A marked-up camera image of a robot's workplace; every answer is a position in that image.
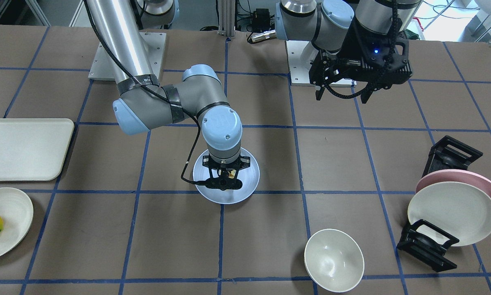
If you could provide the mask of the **blue plate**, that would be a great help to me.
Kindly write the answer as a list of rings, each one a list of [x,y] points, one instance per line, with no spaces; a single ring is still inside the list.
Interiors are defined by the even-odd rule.
[[[193,168],[193,179],[195,181],[206,180],[210,177],[208,168],[202,165],[203,156],[208,155],[208,150],[205,150],[195,162]],[[249,151],[240,148],[240,155],[250,157],[250,167],[241,169],[238,172],[238,180],[243,183],[240,189],[210,189],[205,186],[196,186],[198,191],[208,200],[218,204],[235,204],[247,199],[256,190],[260,181],[260,167]]]

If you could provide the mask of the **pink plate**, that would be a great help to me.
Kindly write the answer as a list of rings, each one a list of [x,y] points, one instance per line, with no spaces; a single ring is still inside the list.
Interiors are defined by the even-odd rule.
[[[416,185],[415,192],[440,182],[461,182],[481,189],[491,198],[491,180],[475,172],[460,169],[444,169],[423,176]]]

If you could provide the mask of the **cream plate in rack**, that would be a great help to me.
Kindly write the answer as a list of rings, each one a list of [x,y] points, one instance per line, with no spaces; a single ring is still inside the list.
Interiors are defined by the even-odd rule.
[[[411,224],[426,220],[468,246],[491,234],[491,198],[461,182],[440,182],[421,189],[407,209]]]

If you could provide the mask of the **cream round plate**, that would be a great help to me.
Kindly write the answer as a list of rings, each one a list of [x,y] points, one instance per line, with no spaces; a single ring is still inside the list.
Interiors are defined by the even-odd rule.
[[[0,187],[0,217],[4,221],[0,232],[0,256],[11,251],[27,235],[34,216],[28,194],[13,187]]]

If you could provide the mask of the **cream bowl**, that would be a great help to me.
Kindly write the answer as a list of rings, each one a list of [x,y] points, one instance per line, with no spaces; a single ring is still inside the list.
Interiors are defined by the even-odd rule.
[[[304,264],[310,278],[333,293],[354,289],[365,271],[358,243],[338,229],[322,229],[311,235],[304,249]]]

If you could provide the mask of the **black dish rack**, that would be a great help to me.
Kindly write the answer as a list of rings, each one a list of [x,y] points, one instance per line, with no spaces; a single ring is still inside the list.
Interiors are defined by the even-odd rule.
[[[451,137],[444,136],[430,149],[423,176],[433,172],[449,172],[455,168],[465,172],[483,153]],[[401,230],[397,249],[404,251],[435,272],[456,269],[445,257],[447,250],[462,241],[462,230],[470,226],[464,214],[471,206],[485,200],[479,189],[456,181],[429,184],[412,198],[407,209],[407,223]]]

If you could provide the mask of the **cream rectangular tray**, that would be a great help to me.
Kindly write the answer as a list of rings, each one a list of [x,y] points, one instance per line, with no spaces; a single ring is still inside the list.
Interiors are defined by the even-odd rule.
[[[70,119],[0,119],[0,182],[55,179],[74,127]]]

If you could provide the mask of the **aluminium frame post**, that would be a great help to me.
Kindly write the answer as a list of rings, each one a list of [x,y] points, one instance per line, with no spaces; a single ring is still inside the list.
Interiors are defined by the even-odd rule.
[[[236,0],[217,0],[218,34],[235,38]]]

